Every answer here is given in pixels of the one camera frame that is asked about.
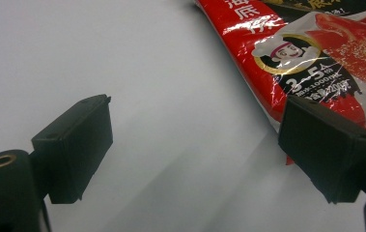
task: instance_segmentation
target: shiny plastic wrapper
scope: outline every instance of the shiny plastic wrapper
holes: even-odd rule
[[[196,3],[277,131],[288,95],[366,128],[366,1]]]

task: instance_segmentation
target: snack bag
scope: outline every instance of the snack bag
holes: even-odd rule
[[[288,95],[366,128],[366,1],[197,0],[278,131]]]

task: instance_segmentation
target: white table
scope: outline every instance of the white table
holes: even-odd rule
[[[0,1],[0,152],[77,101],[112,97],[114,144],[55,232],[364,231],[329,205],[191,0]]]

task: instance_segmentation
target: seasoning packet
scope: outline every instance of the seasoning packet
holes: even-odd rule
[[[278,131],[288,95],[366,128],[366,0],[196,0]]]

